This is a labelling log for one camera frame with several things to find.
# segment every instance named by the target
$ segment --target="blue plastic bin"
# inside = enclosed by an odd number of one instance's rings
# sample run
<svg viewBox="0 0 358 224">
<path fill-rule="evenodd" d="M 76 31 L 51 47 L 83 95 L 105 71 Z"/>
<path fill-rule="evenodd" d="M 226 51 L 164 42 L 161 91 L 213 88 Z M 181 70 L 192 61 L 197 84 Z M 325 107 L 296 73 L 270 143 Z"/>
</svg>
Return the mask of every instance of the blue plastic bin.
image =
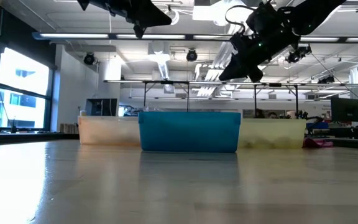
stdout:
<svg viewBox="0 0 358 224">
<path fill-rule="evenodd" d="M 145 151 L 235 152 L 240 113 L 143 112 L 140 143 Z"/>
</svg>

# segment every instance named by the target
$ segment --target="translucent plastic bin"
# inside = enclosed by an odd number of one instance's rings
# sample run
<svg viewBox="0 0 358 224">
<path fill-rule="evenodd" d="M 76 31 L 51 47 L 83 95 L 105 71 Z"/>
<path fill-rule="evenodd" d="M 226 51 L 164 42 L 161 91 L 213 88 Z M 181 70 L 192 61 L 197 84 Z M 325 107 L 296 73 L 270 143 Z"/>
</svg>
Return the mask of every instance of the translucent plastic bin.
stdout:
<svg viewBox="0 0 358 224">
<path fill-rule="evenodd" d="M 235 152 L 241 114 L 143 112 L 140 141 L 145 151 Z"/>
<path fill-rule="evenodd" d="M 304 119 L 243 119 L 239 148 L 301 149 Z"/>
<path fill-rule="evenodd" d="M 79 116 L 81 144 L 140 146 L 137 117 Z"/>
</svg>

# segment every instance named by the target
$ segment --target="metal pole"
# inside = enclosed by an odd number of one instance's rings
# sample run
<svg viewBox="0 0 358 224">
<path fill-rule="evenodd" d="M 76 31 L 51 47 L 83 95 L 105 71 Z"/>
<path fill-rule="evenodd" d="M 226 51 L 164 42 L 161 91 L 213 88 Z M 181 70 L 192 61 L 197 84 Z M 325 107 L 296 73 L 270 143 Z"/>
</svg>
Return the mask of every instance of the metal pole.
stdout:
<svg viewBox="0 0 358 224">
<path fill-rule="evenodd" d="M 257 95 L 257 93 L 256 93 L 256 85 L 254 85 L 255 118 L 257 116 L 257 113 L 256 113 L 256 110 L 257 110 L 257 108 L 256 108 L 256 95 Z"/>
<path fill-rule="evenodd" d="M 298 100 L 298 86 L 295 86 L 295 98 L 296 98 L 296 118 L 299 119 L 299 100 Z"/>
<path fill-rule="evenodd" d="M 189 100 L 190 100 L 190 85 L 187 84 L 187 112 L 189 112 L 189 106 L 190 106 Z"/>
<path fill-rule="evenodd" d="M 147 82 L 144 83 L 143 109 L 146 108 Z"/>
</svg>

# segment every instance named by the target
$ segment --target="beige plastic bin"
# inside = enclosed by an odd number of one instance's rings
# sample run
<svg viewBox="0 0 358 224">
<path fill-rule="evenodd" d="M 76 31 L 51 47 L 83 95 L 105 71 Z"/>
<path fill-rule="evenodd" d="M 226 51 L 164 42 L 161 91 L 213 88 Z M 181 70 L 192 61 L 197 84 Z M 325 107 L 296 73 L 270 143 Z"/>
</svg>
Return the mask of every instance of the beige plastic bin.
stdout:
<svg viewBox="0 0 358 224">
<path fill-rule="evenodd" d="M 137 117 L 79 116 L 81 144 L 140 146 Z"/>
<path fill-rule="evenodd" d="M 305 129 L 304 119 L 243 119 L 238 147 L 300 149 Z"/>
</svg>

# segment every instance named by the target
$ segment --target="pink object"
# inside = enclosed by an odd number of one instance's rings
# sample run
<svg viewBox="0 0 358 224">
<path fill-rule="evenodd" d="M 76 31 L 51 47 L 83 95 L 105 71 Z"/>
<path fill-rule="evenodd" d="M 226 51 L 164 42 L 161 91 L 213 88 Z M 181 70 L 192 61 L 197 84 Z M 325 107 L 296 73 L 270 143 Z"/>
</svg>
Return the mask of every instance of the pink object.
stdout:
<svg viewBox="0 0 358 224">
<path fill-rule="evenodd" d="M 322 148 L 322 147 L 334 147 L 333 142 L 328 142 L 322 139 L 310 139 L 307 138 L 303 140 L 303 147 L 304 148 Z"/>
</svg>

